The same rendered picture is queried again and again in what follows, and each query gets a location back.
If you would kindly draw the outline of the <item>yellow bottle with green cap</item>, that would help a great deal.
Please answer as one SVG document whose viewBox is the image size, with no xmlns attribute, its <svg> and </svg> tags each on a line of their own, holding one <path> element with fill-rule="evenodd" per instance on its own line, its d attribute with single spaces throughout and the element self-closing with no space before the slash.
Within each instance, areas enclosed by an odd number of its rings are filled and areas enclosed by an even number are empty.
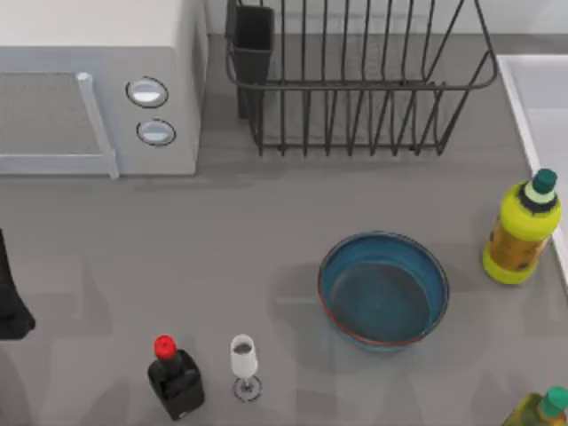
<svg viewBox="0 0 568 426">
<path fill-rule="evenodd" d="M 556 181 L 553 170 L 541 168 L 505 193 L 482 253 L 483 268 L 494 281 L 519 285 L 535 271 L 562 217 Z"/>
</svg>

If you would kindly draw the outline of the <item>large microwave knob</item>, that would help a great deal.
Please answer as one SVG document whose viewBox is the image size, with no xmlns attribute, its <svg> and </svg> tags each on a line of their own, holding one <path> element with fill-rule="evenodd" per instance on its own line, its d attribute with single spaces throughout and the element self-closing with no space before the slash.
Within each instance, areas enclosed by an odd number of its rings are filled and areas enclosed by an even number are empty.
<svg viewBox="0 0 568 426">
<path fill-rule="evenodd" d="M 126 84 L 126 95 L 136 106 L 142 108 L 158 108 L 169 98 L 167 87 L 157 79 L 144 76 Z"/>
</svg>

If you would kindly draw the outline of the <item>blue bowl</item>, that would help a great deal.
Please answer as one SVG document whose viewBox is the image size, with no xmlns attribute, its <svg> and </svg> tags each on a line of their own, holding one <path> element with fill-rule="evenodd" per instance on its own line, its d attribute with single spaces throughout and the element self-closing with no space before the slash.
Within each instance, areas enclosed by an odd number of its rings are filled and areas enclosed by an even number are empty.
<svg viewBox="0 0 568 426">
<path fill-rule="evenodd" d="M 400 233 L 368 231 L 338 241 L 317 278 L 330 327 L 366 351 L 401 351 L 430 335 L 446 315 L 450 285 L 438 259 Z"/>
</svg>

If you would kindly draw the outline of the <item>pale microwave oven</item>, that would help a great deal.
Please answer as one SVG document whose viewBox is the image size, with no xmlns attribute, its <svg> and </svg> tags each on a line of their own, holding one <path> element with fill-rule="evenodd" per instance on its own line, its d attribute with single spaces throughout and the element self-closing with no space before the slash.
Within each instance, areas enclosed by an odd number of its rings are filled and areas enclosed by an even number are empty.
<svg viewBox="0 0 568 426">
<path fill-rule="evenodd" d="M 94 78 L 119 178 L 193 174 L 208 60 L 203 0 L 0 0 L 0 175 L 109 176 L 80 72 Z M 144 76 L 167 87 L 164 105 L 128 99 Z M 153 119 L 175 128 L 173 143 L 138 138 Z"/>
</svg>

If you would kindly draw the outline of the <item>olive bottle with green cap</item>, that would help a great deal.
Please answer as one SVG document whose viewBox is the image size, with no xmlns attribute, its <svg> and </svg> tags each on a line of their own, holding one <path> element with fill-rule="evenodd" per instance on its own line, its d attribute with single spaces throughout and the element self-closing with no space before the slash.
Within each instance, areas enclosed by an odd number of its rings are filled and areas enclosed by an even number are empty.
<svg viewBox="0 0 568 426">
<path fill-rule="evenodd" d="M 568 426 L 568 389 L 554 386 L 544 394 L 527 394 L 500 426 Z"/>
</svg>

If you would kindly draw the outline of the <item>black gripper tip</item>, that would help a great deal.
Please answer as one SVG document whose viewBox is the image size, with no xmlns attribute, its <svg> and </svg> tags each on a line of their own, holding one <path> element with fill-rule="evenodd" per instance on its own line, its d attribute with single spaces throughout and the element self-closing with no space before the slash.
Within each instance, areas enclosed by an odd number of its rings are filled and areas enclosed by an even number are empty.
<svg viewBox="0 0 568 426">
<path fill-rule="evenodd" d="M 15 286 L 0 229 L 0 341 L 22 340 L 35 328 L 36 320 Z"/>
</svg>

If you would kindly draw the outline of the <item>white sink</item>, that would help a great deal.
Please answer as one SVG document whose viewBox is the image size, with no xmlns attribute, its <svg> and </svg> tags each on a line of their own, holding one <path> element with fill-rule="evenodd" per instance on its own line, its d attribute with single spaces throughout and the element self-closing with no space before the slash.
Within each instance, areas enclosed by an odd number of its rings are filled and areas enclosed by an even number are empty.
<svg viewBox="0 0 568 426">
<path fill-rule="evenodd" d="M 557 174 L 562 219 L 552 241 L 568 294 L 568 54 L 501 54 L 497 60 L 530 171 Z"/>
</svg>

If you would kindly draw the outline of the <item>black cutlery holder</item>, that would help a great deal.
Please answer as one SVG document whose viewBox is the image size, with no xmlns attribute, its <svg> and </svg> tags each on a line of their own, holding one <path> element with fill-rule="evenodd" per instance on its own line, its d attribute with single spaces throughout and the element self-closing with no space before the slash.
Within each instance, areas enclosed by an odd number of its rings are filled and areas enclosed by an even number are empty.
<svg viewBox="0 0 568 426">
<path fill-rule="evenodd" d="M 227 0 L 225 36 L 231 46 L 237 82 L 238 116 L 248 119 L 250 90 L 241 85 L 265 85 L 273 52 L 274 9 Z"/>
</svg>

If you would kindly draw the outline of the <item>white wine glass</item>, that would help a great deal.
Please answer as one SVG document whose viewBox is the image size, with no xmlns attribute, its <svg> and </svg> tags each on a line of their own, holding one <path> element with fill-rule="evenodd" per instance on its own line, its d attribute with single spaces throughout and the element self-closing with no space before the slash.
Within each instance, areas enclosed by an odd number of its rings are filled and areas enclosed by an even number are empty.
<svg viewBox="0 0 568 426">
<path fill-rule="evenodd" d="M 257 376 L 256 345 L 249 335 L 240 334 L 232 339 L 230 361 L 235 376 L 234 396 L 242 402 L 254 401 L 261 395 L 263 385 Z"/>
</svg>

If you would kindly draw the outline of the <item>black bottle with red cap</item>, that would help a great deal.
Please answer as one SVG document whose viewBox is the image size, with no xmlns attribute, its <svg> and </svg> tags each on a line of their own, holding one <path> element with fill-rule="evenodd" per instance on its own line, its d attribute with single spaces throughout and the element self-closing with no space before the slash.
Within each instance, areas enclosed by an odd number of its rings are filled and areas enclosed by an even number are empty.
<svg viewBox="0 0 568 426">
<path fill-rule="evenodd" d="M 157 336 L 153 349 L 154 360 L 147 369 L 149 384 L 170 419 L 178 421 L 205 402 L 201 370 L 170 335 Z"/>
</svg>

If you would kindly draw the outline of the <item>small microwave knob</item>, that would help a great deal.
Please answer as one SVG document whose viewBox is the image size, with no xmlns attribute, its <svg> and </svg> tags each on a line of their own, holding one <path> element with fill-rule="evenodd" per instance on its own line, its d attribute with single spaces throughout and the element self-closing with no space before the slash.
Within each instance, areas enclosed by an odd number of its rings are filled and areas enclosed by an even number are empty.
<svg viewBox="0 0 568 426">
<path fill-rule="evenodd" d="M 136 132 L 138 138 L 148 146 L 168 146 L 177 137 L 175 128 L 169 122 L 159 119 L 139 122 Z"/>
</svg>

